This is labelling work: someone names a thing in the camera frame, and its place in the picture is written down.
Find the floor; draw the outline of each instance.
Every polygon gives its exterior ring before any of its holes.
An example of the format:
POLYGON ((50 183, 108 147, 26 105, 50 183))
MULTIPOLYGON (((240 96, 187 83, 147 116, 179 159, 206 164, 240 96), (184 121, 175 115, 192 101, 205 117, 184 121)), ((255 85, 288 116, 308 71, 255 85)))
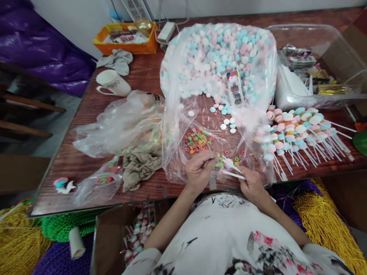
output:
MULTIPOLYGON (((0 82, 9 86, 8 91, 17 93, 17 82, 12 76, 0 72, 0 82)), ((55 101, 55 105, 65 108, 67 111, 63 114, 48 112, 36 120, 29 120, 23 125, 44 130, 52 133, 53 136, 48 139, 39 137, 30 137, 26 141, 16 141, 9 138, 0 137, 0 153, 13 155, 31 155, 35 157, 53 158, 58 151, 61 142, 67 133, 69 125, 79 107, 80 98, 72 97, 64 92, 55 91, 47 87, 41 87, 37 90, 37 97, 55 101)), ((6 195, 0 197, 0 209, 8 208, 22 199, 33 197, 35 190, 26 191, 20 194, 6 195)))

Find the white wall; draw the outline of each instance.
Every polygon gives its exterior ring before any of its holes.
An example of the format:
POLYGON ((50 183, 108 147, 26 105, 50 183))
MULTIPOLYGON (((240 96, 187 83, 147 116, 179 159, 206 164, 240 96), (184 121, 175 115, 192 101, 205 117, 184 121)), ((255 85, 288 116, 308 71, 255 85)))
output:
MULTIPOLYGON (((100 29, 110 23, 111 0, 31 0, 35 10, 77 47, 99 58, 101 52, 93 45, 100 29)), ((121 0, 113 0, 116 10, 126 21, 131 18, 121 0)), ((160 0, 147 0, 158 18, 160 0)), ((191 17, 275 13, 366 5, 367 0, 187 0, 191 17)), ((185 0, 162 0, 167 18, 186 17, 185 0)))

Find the hand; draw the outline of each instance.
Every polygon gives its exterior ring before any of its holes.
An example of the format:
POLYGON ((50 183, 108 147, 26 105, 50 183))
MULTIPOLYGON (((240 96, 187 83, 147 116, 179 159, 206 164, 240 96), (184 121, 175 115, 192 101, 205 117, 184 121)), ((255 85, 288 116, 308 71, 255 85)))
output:
POLYGON ((259 172, 251 171, 244 166, 238 166, 238 169, 245 177, 245 180, 239 179, 241 191, 245 197, 257 207, 267 202, 270 195, 263 186, 259 172))
POLYGON ((210 174, 218 163, 217 153, 212 151, 200 151, 186 163, 187 184, 186 189, 196 197, 207 186, 210 174))

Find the cloth rag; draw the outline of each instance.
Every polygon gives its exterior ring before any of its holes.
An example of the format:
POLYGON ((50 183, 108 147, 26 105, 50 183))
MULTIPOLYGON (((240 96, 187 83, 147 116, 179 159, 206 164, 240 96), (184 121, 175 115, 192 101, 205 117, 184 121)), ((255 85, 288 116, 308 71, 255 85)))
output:
POLYGON ((98 60, 97 68, 105 66, 114 69, 118 74, 126 76, 129 74, 129 64, 133 61, 133 55, 125 50, 112 50, 113 54, 101 57, 98 60))
POLYGON ((132 152, 123 156, 122 191, 135 191, 140 181, 149 179, 156 170, 162 168, 162 157, 153 157, 149 153, 132 152))

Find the yellow tinsel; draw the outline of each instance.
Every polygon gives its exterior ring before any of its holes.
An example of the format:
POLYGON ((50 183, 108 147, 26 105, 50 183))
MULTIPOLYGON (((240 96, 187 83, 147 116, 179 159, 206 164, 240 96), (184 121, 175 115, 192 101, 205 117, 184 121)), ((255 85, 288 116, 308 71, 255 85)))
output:
POLYGON ((307 231, 306 234, 313 243, 338 254, 356 275, 366 275, 366 259, 348 227, 335 213, 339 211, 321 179, 311 181, 319 188, 324 197, 313 191, 305 193, 293 203, 307 231))
POLYGON ((51 246, 40 226, 26 218, 28 205, 0 210, 0 274, 29 275, 51 246))

